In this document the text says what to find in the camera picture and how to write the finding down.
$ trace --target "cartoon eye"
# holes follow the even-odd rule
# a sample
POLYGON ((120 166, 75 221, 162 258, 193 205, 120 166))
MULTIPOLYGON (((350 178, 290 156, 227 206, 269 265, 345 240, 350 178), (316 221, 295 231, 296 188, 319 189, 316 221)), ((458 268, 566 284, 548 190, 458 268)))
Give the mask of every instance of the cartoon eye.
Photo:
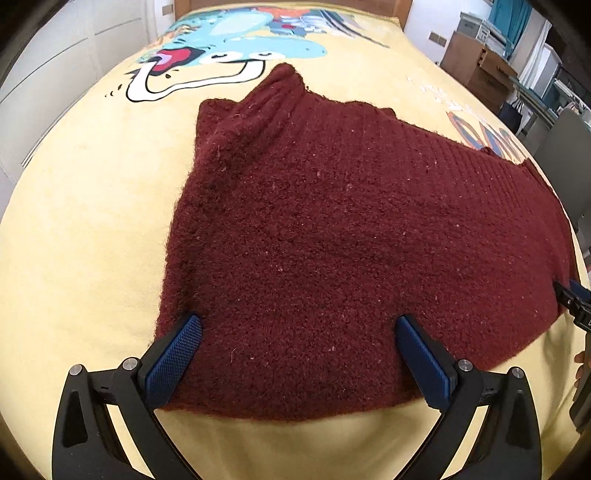
POLYGON ((248 55, 253 60, 279 60, 284 59, 285 55, 276 51, 256 51, 248 55))
POLYGON ((239 51, 217 51, 201 57, 199 63, 227 63, 241 58, 242 53, 239 51))

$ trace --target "blue cartoon creature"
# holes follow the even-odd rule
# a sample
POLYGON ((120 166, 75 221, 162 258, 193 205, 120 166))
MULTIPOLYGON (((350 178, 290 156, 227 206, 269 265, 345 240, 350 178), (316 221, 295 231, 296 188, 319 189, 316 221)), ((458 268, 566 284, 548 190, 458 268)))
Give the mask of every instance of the blue cartoon creature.
POLYGON ((311 40, 279 35, 252 35, 273 22, 273 15, 254 8, 200 12, 185 17, 168 33, 173 40, 157 52, 138 61, 141 68, 127 88, 133 102, 159 100, 177 90, 224 83, 242 83, 259 78, 266 60, 311 59, 326 55, 326 49, 311 40), (212 77, 177 83, 161 92, 148 88, 150 76, 158 76, 181 65, 242 63, 242 70, 231 76, 212 77))

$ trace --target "cartoon character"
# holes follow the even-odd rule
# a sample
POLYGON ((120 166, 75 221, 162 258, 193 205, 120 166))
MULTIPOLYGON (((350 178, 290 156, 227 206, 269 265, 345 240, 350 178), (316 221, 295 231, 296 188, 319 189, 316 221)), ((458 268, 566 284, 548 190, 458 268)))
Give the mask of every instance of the cartoon character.
POLYGON ((340 15, 324 10, 243 7, 190 14, 167 30, 168 41, 153 45, 158 50, 153 48, 138 59, 141 67, 130 72, 133 77, 126 95, 132 102, 154 101, 177 90, 255 80, 265 71, 267 60, 325 56, 322 45, 303 37, 327 32, 371 40, 347 26, 340 15), (160 92, 148 86, 150 77, 174 67, 212 63, 242 63, 242 69, 234 75, 176 83, 160 92))
POLYGON ((184 20, 183 24, 190 30, 183 31, 151 58, 144 60, 141 68, 134 72, 127 97, 133 102, 154 101, 185 88, 248 82, 262 75, 266 60, 326 55, 326 50, 320 44, 303 38, 247 36, 272 20, 271 14, 256 10, 234 10, 228 15, 212 12, 206 17, 184 20), (160 92, 152 92, 148 88, 150 75, 161 75, 179 65, 235 62, 244 63, 236 75, 178 83, 160 92))

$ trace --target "bag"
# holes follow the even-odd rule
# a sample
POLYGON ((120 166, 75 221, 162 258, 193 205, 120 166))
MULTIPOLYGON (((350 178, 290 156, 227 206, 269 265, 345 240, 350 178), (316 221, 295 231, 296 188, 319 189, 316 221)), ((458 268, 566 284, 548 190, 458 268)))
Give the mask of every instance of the bag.
POLYGON ((521 115, 522 106, 523 101, 520 99, 517 99, 512 104, 503 102, 503 106, 497 115, 499 120, 501 120, 501 122, 503 122, 515 135, 517 135, 517 132, 519 131, 521 119, 523 118, 521 115))

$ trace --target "wooden headboard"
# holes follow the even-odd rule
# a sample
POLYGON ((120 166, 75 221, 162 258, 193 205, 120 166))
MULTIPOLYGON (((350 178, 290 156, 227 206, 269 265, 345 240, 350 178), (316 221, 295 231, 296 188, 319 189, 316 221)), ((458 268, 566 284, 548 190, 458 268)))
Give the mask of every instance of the wooden headboard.
MULTIPOLYGON (((404 29, 413 0, 327 0, 327 3, 357 8, 385 17, 398 17, 400 25, 404 29)), ((214 7, 219 4, 220 1, 216 2, 215 0, 174 0, 174 12, 176 18, 180 18, 191 10, 214 7)))

